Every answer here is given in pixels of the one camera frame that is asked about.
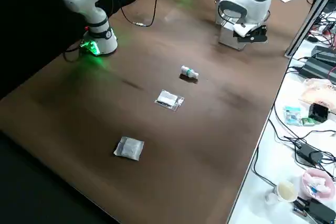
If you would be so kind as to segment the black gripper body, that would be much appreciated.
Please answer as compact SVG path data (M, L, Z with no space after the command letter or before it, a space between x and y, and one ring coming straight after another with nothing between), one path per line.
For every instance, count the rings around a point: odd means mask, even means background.
M242 37L235 32L235 37L239 43L255 43L255 42L266 42L268 40L267 35L267 26L262 25L255 30L249 31L245 37Z

